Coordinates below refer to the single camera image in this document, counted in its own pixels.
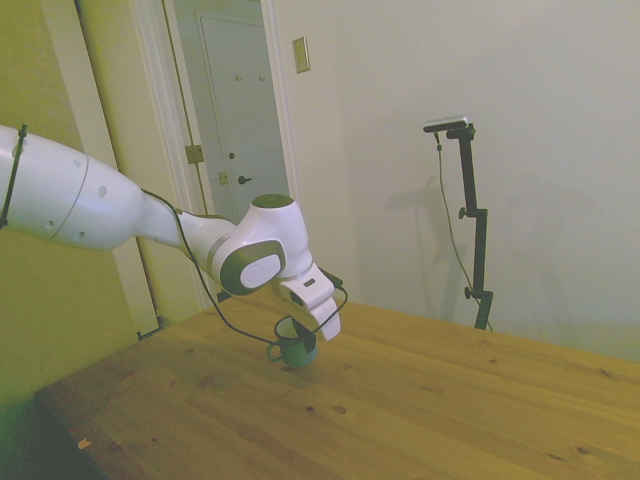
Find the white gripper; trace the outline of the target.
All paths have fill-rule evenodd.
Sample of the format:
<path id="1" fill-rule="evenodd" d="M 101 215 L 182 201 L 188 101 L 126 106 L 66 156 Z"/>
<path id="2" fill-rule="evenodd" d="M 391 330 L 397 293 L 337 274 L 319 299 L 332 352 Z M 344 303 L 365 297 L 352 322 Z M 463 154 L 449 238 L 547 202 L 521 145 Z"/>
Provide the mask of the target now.
<path id="1" fill-rule="evenodd" d="M 313 330 L 324 341 L 334 339 L 341 331 L 341 321 L 338 313 L 338 305 L 333 298 L 339 287 L 343 286 L 341 279 L 324 271 L 316 264 L 302 278 L 300 295 L 308 314 L 313 318 Z M 314 351 L 316 348 L 316 336 L 307 333 L 307 329 L 298 321 L 293 321 L 297 338 L 303 340 L 306 351 Z"/>

